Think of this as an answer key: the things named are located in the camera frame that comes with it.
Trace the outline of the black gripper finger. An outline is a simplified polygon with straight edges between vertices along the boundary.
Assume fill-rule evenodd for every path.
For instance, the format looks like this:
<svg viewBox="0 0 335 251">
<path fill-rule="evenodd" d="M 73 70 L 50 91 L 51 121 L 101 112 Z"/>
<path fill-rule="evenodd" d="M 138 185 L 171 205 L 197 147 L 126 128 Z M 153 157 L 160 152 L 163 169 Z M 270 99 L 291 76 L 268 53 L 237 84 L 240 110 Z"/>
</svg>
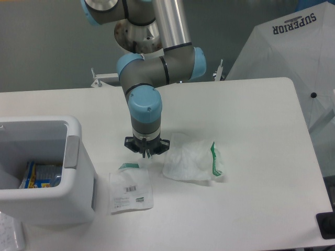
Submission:
<svg viewBox="0 0 335 251">
<path fill-rule="evenodd" d="M 146 138 L 140 140 L 135 136 L 127 136 L 124 146 L 135 153 L 140 153 L 143 158 L 146 157 Z"/>
<path fill-rule="evenodd" d="M 163 139 L 155 139 L 148 144 L 148 158 L 153 155 L 161 155 L 170 149 L 170 141 Z"/>
</svg>

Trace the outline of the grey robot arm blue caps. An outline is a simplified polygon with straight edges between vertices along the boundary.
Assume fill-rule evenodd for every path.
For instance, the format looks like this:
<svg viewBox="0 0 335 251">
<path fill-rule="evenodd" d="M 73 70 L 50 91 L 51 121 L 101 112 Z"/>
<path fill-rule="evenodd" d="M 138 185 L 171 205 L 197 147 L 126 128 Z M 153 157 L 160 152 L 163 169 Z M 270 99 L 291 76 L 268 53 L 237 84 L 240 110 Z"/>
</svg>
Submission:
<svg viewBox="0 0 335 251">
<path fill-rule="evenodd" d="M 157 88 L 190 81 L 206 72 L 206 58 L 194 47 L 182 1 L 81 1 L 92 25 L 125 20 L 135 27 L 158 28 L 163 56 L 146 59 L 133 45 L 117 62 L 117 74 L 129 108 L 132 136 L 125 147 L 143 157 L 170 148 L 160 137 L 162 99 Z"/>
</svg>

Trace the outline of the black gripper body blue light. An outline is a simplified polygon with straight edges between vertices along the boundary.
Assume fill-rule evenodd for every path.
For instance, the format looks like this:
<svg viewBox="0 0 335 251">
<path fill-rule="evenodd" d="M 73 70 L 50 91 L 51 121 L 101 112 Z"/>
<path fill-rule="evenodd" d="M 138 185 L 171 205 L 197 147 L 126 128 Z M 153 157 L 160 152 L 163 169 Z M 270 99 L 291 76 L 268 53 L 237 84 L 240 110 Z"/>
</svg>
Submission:
<svg viewBox="0 0 335 251">
<path fill-rule="evenodd" d="M 154 140 L 151 141 L 142 141 L 133 136 L 133 151 L 135 153 L 145 153 L 147 150 L 149 151 L 150 154 L 161 154 L 161 143 L 160 143 L 161 138 L 157 137 Z"/>
</svg>

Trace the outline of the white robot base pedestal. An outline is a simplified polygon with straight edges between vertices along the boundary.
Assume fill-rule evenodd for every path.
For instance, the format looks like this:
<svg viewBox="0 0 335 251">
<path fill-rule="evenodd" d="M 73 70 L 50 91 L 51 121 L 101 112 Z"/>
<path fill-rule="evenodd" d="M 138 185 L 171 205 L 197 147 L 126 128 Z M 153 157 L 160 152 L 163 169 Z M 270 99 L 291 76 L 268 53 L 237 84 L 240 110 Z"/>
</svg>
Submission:
<svg viewBox="0 0 335 251">
<path fill-rule="evenodd" d="M 123 19 L 116 23 L 114 37 L 125 54 L 130 52 L 143 54 L 145 59 L 164 55 L 155 20 L 146 26 L 136 26 L 128 19 Z"/>
</svg>

